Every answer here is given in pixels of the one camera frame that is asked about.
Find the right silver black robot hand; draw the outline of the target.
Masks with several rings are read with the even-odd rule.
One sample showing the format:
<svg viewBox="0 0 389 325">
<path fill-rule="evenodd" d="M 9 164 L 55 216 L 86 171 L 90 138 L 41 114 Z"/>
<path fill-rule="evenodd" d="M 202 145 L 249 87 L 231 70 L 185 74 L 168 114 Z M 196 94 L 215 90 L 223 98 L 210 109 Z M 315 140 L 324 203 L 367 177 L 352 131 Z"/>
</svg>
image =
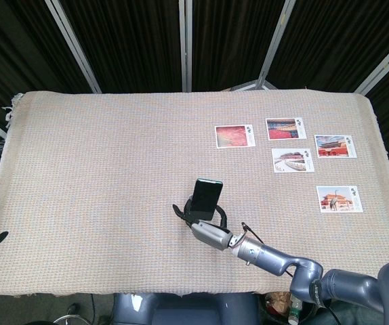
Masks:
<svg viewBox="0 0 389 325">
<path fill-rule="evenodd" d="M 192 199 L 189 198 L 181 211 L 176 204 L 172 205 L 174 213 L 190 228 L 193 236 L 201 242 L 220 251 L 230 248 L 233 233 L 227 228 L 227 215 L 222 207 L 216 205 L 215 212 L 220 215 L 220 224 L 215 225 L 202 219 L 195 219 L 190 211 Z"/>
</svg>

